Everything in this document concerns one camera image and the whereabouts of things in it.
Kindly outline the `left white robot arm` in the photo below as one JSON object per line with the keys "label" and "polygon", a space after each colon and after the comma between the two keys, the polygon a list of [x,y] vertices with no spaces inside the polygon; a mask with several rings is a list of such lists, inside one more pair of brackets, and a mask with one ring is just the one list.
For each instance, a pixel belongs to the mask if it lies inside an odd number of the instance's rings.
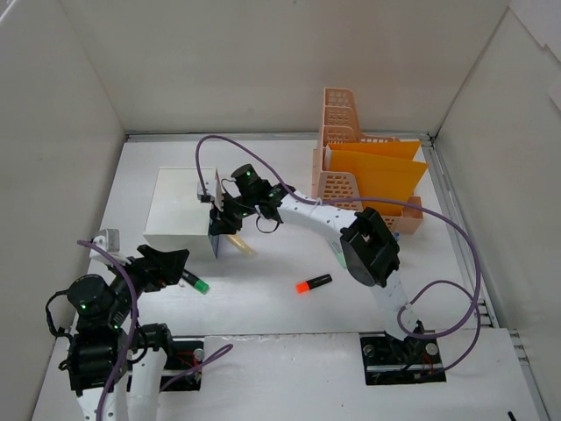
{"label": "left white robot arm", "polygon": [[159,406],[163,368],[172,363],[175,346],[164,324],[140,325],[138,299],[181,279],[189,257],[186,249],[161,252],[138,247],[138,258],[120,258],[92,241],[82,241],[114,274],[84,275],[64,296],[75,308],[75,333],[66,332],[46,314],[49,332],[68,341],[59,369],[68,374],[86,420],[154,420]]}

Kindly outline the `pink desk organizer rack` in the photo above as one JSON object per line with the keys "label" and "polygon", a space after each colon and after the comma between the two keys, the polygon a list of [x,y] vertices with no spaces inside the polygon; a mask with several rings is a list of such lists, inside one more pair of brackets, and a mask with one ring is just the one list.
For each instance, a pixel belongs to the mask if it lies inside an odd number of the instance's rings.
{"label": "pink desk organizer rack", "polygon": [[[313,152],[312,195],[329,200],[359,197],[358,185],[352,174],[333,172],[327,168],[327,146],[348,142],[384,143],[403,140],[396,136],[364,134],[359,126],[354,95],[349,89],[326,88],[323,93],[322,126]],[[414,192],[407,201],[422,203]]]}

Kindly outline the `black orange highlighter marker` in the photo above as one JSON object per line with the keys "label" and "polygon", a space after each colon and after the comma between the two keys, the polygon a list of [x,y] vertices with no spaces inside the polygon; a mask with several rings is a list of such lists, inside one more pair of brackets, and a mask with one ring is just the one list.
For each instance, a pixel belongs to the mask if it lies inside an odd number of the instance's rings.
{"label": "black orange highlighter marker", "polygon": [[320,275],[318,277],[296,284],[295,290],[299,295],[301,295],[311,291],[312,289],[317,289],[331,282],[332,282],[332,277],[330,274]]}

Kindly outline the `orange folder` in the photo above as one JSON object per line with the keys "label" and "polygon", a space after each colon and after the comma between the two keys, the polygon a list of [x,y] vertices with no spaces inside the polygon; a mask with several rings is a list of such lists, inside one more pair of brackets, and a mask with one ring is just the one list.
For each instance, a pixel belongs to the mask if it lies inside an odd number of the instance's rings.
{"label": "orange folder", "polygon": [[327,168],[354,175],[359,195],[407,201],[428,165],[416,161],[417,141],[348,142],[327,146]]}

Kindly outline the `pale green highlighter pen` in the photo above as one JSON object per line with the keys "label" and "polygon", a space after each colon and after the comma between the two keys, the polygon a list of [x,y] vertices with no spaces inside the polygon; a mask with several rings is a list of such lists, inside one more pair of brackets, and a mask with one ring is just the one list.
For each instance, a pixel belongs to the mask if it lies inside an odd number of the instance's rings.
{"label": "pale green highlighter pen", "polygon": [[335,247],[334,248],[334,253],[335,253],[335,255],[337,257],[337,261],[341,265],[341,267],[342,268],[347,268],[346,260],[345,260],[343,251],[340,248]]}

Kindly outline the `yellow highlighter pen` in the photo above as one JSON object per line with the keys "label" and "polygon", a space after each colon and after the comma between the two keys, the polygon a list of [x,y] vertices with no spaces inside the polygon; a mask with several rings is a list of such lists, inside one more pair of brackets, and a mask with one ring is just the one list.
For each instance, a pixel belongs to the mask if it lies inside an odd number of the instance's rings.
{"label": "yellow highlighter pen", "polygon": [[229,234],[226,236],[228,241],[235,246],[239,252],[241,252],[244,256],[253,257],[256,255],[253,248],[251,248],[238,234]]}

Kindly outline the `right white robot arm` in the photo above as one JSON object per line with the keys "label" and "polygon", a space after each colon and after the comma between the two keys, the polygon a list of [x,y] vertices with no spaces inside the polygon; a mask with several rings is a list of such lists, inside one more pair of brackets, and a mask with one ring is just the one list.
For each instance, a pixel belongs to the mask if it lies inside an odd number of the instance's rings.
{"label": "right white robot arm", "polygon": [[334,252],[344,259],[350,276],[368,287],[385,318],[387,349],[398,361],[416,355],[420,344],[413,333],[419,319],[407,307],[408,297],[401,284],[400,248],[376,210],[354,211],[321,205],[292,186],[272,185],[261,178],[252,165],[238,168],[231,177],[239,195],[222,191],[218,178],[198,180],[197,196],[211,204],[209,233],[231,235],[239,232],[242,221],[257,215],[276,224],[294,225],[327,239]]}

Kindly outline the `blue drawer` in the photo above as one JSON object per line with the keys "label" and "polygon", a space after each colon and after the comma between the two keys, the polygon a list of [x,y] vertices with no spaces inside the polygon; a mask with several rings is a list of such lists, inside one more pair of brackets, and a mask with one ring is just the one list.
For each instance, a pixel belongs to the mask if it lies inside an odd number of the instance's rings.
{"label": "blue drawer", "polygon": [[209,235],[209,242],[210,242],[210,245],[211,245],[211,251],[212,251],[214,257],[217,259],[218,258],[218,253],[219,253],[220,236],[210,234]]}

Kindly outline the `white mini drawer cabinet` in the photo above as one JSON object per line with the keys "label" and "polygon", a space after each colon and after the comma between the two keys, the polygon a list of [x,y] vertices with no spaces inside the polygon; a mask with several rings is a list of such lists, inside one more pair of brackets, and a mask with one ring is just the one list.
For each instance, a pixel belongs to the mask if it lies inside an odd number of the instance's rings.
{"label": "white mini drawer cabinet", "polygon": [[210,203],[197,198],[195,168],[160,168],[143,232],[149,246],[161,251],[189,250],[196,261],[215,260],[209,242]]}

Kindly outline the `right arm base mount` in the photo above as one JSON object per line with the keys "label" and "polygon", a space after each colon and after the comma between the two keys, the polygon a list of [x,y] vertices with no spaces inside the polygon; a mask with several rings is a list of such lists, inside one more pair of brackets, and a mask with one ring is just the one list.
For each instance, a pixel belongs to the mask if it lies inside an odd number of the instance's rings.
{"label": "right arm base mount", "polygon": [[434,339],[399,341],[386,334],[360,337],[367,386],[446,382],[440,349]]}

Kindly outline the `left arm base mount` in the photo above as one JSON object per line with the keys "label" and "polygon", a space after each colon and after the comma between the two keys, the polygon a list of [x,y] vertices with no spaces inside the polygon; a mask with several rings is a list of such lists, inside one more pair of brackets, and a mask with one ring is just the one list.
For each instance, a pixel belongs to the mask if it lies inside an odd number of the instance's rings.
{"label": "left arm base mount", "polygon": [[[204,339],[197,337],[177,337],[173,338],[174,352],[167,358],[164,366],[160,385],[164,386],[179,373],[192,368],[202,362],[204,352]],[[198,371],[183,376],[171,385],[168,385],[165,392],[195,392],[201,389],[202,372]]]}

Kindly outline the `black green highlighter marker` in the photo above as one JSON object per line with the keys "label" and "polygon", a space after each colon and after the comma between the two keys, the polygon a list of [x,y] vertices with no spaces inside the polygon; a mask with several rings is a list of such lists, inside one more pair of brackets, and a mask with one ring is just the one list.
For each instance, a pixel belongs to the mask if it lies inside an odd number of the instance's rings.
{"label": "black green highlighter marker", "polygon": [[182,280],[203,295],[209,291],[209,285],[205,281],[187,270],[183,271]]}

